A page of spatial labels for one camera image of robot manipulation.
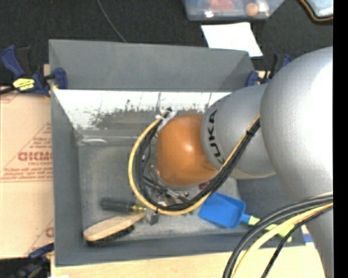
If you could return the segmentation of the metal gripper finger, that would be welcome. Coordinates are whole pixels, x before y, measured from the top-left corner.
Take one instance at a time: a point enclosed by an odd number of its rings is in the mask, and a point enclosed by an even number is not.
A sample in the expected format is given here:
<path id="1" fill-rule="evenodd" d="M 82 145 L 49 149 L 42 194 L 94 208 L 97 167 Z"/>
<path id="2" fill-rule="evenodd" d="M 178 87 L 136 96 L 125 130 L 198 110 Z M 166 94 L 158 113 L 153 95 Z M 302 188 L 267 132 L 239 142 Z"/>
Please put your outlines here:
<path id="1" fill-rule="evenodd" d="M 160 213 L 154 210 L 148 210 L 146 212 L 146 219 L 149 225 L 155 225 L 159 222 Z"/>

